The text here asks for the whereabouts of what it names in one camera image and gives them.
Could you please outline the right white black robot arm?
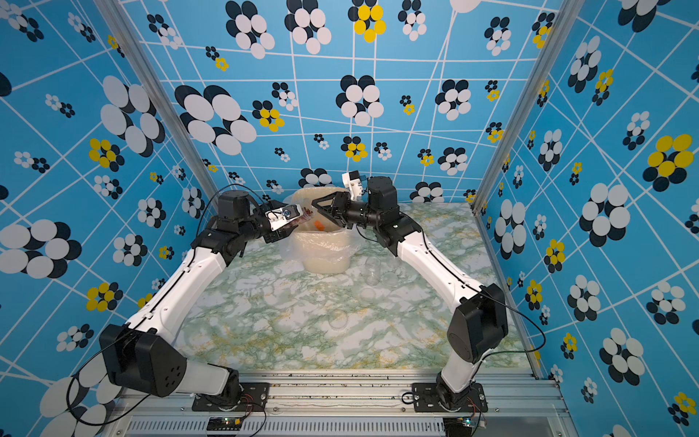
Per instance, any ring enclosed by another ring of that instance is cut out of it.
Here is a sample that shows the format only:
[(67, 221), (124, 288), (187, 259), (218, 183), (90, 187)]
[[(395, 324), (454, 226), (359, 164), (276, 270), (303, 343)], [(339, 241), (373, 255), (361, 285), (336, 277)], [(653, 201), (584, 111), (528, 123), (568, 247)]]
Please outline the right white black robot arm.
[(497, 284), (485, 286), (470, 277), (429, 241), (420, 224), (400, 209), (390, 178), (363, 182), (353, 171), (344, 174), (343, 182), (343, 190), (315, 198), (312, 207), (339, 227), (371, 229), (375, 241), (415, 269), (453, 313), (447, 329), (451, 354), (437, 375), (436, 395), (445, 411), (456, 413), (471, 400), (483, 362), (498, 353), (515, 309)]

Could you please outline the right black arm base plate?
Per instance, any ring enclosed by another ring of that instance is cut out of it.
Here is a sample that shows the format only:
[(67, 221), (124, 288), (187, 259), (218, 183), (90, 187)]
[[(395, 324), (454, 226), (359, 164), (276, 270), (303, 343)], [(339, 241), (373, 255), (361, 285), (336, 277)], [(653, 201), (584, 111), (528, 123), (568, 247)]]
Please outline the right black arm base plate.
[(443, 383), (415, 382), (402, 400), (416, 413), (487, 413), (489, 406), (482, 384), (473, 382), (459, 393)]

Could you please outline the small tea jar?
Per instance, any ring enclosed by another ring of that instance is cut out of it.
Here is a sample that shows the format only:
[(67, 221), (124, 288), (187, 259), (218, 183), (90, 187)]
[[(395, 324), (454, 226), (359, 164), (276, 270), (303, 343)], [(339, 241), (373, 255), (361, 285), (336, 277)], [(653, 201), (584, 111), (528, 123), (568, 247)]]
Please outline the small tea jar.
[(380, 283), (380, 277), (382, 276), (382, 266), (380, 265), (380, 259), (374, 256), (370, 256), (365, 261), (364, 265), (365, 281), (370, 286), (376, 286)]

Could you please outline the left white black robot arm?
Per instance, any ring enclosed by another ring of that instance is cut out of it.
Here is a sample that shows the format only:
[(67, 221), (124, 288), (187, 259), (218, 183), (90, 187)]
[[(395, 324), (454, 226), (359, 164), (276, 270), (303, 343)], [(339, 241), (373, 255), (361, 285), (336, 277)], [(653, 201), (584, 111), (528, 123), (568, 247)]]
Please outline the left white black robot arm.
[(217, 194), (217, 214), (200, 224), (185, 260), (164, 288), (124, 324), (110, 324), (100, 333), (96, 356), (118, 390), (159, 398), (194, 394), (224, 410), (243, 401), (238, 371), (193, 362), (174, 342), (202, 292), (243, 256), (249, 242), (284, 240), (307, 216), (298, 204), (263, 201), (234, 186)]

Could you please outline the tall clear tea jar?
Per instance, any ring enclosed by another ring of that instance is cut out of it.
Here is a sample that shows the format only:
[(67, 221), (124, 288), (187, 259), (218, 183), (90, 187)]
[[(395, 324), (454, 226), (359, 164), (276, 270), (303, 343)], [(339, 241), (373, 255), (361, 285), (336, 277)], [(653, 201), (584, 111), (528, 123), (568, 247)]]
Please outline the tall clear tea jar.
[(382, 271), (382, 286), (394, 289), (399, 285), (398, 274), (391, 269)]

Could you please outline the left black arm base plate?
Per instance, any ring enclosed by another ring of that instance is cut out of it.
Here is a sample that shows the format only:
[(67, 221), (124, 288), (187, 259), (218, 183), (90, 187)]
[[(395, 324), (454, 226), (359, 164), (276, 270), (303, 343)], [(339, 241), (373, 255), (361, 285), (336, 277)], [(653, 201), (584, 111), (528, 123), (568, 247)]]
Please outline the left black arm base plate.
[(266, 409), (270, 388), (271, 384), (267, 382), (242, 382), (238, 390), (240, 396), (236, 401), (225, 403), (210, 395), (197, 395), (191, 405), (191, 410), (198, 413), (262, 412)]

